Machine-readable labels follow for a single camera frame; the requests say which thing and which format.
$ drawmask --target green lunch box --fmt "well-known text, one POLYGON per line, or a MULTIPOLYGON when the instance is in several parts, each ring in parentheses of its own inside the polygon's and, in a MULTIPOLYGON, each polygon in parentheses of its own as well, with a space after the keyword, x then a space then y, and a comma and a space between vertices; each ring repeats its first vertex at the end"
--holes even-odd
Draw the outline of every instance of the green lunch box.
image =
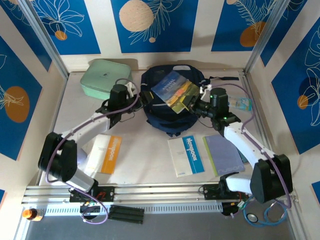
MULTIPOLYGON (((131 68, 128 65, 96 59, 84 73, 80 83, 86 95, 106 100, 109 99, 116 80, 122 78, 132 81, 131 68)), ((119 84, 126 83, 125 80, 119 81, 119 84)))

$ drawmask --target book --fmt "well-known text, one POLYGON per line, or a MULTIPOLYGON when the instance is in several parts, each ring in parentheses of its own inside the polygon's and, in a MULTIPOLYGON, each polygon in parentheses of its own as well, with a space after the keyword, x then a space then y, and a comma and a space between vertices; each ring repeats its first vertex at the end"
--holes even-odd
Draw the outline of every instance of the book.
POLYGON ((88 176, 93 176, 95 173, 113 174, 121 142, 120 136, 97 135, 84 173, 88 176))
POLYGON ((151 90, 177 114, 186 108, 182 103, 186 96, 196 96, 200 92, 197 85, 176 71, 171 71, 151 90))
POLYGON ((184 177, 205 171, 194 136, 168 140, 176 177, 184 177))
POLYGON ((245 165, 238 149, 229 140, 220 135, 204 136, 203 142, 215 176, 233 172, 243 172, 245 165))

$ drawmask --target black clip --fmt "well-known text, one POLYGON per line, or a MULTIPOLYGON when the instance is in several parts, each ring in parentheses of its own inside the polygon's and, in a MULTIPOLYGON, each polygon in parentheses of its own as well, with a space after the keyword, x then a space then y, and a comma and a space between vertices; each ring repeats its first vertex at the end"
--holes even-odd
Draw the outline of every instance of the black clip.
POLYGON ((142 224, 145 210, 141 208, 111 205, 108 219, 123 221, 134 224, 142 224))

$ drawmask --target orange bottle cap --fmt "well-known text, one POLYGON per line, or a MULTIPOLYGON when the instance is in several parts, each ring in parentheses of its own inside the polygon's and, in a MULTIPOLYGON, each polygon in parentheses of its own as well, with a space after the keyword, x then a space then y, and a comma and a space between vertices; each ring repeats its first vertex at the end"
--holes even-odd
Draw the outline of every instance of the orange bottle cap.
POLYGON ((31 216, 32 216, 32 211, 31 211, 30 209, 24 210, 24 211, 22 212, 22 217, 23 217, 23 218, 28 219, 28 218, 30 218, 31 216))

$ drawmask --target black backpack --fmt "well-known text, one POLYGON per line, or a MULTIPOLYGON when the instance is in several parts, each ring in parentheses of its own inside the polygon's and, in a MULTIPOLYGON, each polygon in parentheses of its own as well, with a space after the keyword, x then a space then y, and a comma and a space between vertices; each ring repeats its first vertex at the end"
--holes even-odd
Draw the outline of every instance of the black backpack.
MULTIPOLYGON (((190 65, 160 65, 151 67, 141 76, 141 91, 152 91, 151 88, 157 85, 166 75, 175 70, 198 87, 208 85, 209 79, 205 79, 203 73, 190 65)), ((175 113, 155 93, 154 99, 143 108, 147 122, 153 127, 166 132, 170 137, 179 136, 181 132, 191 128, 198 117, 184 109, 179 114, 175 113)))

